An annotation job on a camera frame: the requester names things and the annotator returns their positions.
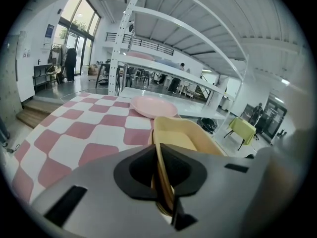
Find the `window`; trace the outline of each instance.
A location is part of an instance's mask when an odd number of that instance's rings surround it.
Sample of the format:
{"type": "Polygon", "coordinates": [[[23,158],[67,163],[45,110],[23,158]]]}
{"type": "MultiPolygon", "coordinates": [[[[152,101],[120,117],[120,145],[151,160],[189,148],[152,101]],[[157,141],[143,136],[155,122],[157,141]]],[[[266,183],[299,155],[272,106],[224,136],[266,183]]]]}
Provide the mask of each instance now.
{"type": "Polygon", "coordinates": [[[94,10],[90,7],[86,0],[82,0],[73,19],[73,24],[88,31],[88,26],[94,15],[94,10]]]}
{"type": "Polygon", "coordinates": [[[61,14],[54,43],[66,44],[68,48],[75,49],[75,75],[81,74],[82,65],[90,63],[93,36],[99,21],[98,13],[87,0],[68,0],[61,14]]]}
{"type": "Polygon", "coordinates": [[[61,25],[57,25],[55,35],[54,35],[54,44],[64,44],[66,39],[67,28],[61,25]]]}
{"type": "Polygon", "coordinates": [[[79,2],[80,0],[68,0],[61,16],[70,21],[79,2]]]}
{"type": "Polygon", "coordinates": [[[91,55],[92,45],[93,45],[93,42],[91,40],[87,39],[86,45],[85,45],[83,65],[89,65],[89,63],[90,63],[90,55],[91,55]]]}
{"type": "Polygon", "coordinates": [[[94,35],[98,20],[99,20],[99,17],[98,17],[97,14],[95,14],[94,19],[91,22],[91,25],[90,25],[90,28],[89,28],[89,34],[94,35]]]}

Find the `pink checkered rug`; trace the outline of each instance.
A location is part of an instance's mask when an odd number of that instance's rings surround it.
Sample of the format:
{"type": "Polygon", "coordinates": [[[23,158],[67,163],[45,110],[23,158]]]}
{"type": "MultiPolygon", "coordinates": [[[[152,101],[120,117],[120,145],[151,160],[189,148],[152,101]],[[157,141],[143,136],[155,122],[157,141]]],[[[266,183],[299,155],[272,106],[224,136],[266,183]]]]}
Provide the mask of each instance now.
{"type": "Polygon", "coordinates": [[[45,188],[97,158],[148,144],[153,119],[128,98],[83,93],[55,110],[23,141],[9,183],[31,203],[45,188]]]}

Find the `yellow table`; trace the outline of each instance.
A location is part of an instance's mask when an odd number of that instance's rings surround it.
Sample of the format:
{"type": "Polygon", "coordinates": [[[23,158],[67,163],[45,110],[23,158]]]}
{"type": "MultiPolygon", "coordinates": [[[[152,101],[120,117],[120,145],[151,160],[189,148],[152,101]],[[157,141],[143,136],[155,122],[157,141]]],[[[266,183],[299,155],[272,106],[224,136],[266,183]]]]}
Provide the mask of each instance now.
{"type": "Polygon", "coordinates": [[[243,138],[242,143],[238,149],[240,150],[242,145],[249,145],[256,134],[256,128],[249,124],[247,121],[243,120],[240,117],[236,117],[229,123],[229,127],[231,131],[224,136],[231,135],[233,132],[237,133],[240,137],[243,138]]]}

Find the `staircase step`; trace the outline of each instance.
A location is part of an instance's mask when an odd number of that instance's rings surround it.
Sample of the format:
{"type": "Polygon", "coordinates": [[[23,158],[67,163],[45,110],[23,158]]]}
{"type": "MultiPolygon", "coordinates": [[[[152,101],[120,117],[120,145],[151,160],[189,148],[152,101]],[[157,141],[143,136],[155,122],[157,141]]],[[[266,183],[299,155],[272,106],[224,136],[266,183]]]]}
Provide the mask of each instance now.
{"type": "Polygon", "coordinates": [[[49,114],[33,109],[23,109],[16,117],[31,128],[39,125],[49,114]]]}
{"type": "Polygon", "coordinates": [[[201,99],[203,101],[207,100],[199,85],[196,87],[195,92],[199,94],[199,96],[196,96],[196,98],[201,99]]]}
{"type": "Polygon", "coordinates": [[[61,106],[61,104],[44,102],[44,101],[37,101],[37,100],[31,100],[31,101],[27,102],[26,104],[24,104],[25,109],[36,110],[39,112],[43,112],[47,115],[54,112],[60,106],[61,106]]]}

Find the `yellow tray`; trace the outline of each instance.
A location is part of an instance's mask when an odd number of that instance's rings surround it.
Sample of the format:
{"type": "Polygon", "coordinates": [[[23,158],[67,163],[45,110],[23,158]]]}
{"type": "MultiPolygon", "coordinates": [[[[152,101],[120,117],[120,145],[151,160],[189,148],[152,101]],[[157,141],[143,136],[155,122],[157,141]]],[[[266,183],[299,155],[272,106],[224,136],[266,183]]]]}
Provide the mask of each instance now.
{"type": "Polygon", "coordinates": [[[163,188],[164,200],[173,209],[174,191],[166,174],[160,144],[172,144],[190,150],[223,155],[211,137],[196,123],[180,118],[157,117],[154,120],[153,143],[158,155],[158,176],[163,188]]]}

